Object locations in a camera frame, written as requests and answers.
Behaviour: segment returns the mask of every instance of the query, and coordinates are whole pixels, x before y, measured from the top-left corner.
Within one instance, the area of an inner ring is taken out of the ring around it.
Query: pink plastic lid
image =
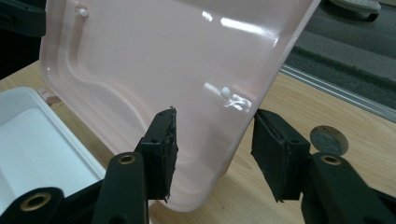
[[[165,206],[199,207],[319,0],[48,1],[41,69],[115,154],[177,109]]]

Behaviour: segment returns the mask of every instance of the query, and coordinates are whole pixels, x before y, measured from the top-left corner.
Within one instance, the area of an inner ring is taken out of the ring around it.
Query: wooden surface
[[[0,81],[0,91],[18,86],[46,87],[38,63]],[[51,107],[82,144],[106,166],[112,154],[63,103]],[[329,125],[347,138],[345,156],[373,188],[396,196],[396,124],[349,105],[324,92],[279,74],[262,108],[287,120],[307,140],[310,131]],[[225,176],[204,205],[177,213],[157,203],[151,216],[159,223],[304,223],[300,202],[275,203],[256,162],[250,156],[252,125]]]

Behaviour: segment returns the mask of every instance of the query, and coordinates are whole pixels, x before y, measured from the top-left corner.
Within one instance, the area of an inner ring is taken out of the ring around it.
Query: gray surface
[[[396,7],[367,16],[320,4],[286,64],[396,108]]]

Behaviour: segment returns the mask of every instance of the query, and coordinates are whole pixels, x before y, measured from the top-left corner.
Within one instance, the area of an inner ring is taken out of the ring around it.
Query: plastic container
[[[198,208],[319,0],[48,1],[47,83],[115,154],[177,109],[176,211]]]
[[[36,91],[1,92],[0,108],[0,215],[32,189],[57,187],[67,197],[105,176]]]

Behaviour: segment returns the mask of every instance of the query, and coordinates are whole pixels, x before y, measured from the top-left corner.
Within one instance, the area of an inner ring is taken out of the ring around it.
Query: brass insert
[[[50,194],[48,192],[38,192],[21,203],[21,210],[23,212],[35,211],[36,209],[46,205],[50,201]]]
[[[119,158],[119,163],[122,165],[126,165],[132,162],[134,162],[134,156],[127,155]]]
[[[341,165],[340,160],[338,160],[336,157],[334,156],[329,156],[329,155],[325,155],[320,157],[320,159],[330,165]]]

